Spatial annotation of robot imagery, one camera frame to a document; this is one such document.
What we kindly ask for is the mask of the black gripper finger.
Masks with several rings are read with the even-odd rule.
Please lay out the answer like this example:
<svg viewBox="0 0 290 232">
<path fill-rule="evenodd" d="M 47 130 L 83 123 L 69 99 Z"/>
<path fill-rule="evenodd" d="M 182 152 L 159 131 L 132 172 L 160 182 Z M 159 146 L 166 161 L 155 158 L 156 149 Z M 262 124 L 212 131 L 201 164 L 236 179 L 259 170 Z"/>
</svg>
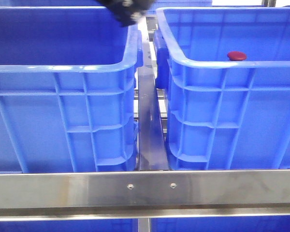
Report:
<svg viewBox="0 0 290 232">
<path fill-rule="evenodd" d="M 133 6 L 138 11 L 148 11 L 155 3 L 155 0 L 133 0 Z"/>
<path fill-rule="evenodd" d="M 133 0 L 98 0 L 121 23 L 122 27 L 135 25 L 145 16 L 146 11 L 138 11 L 133 6 Z"/>
</svg>

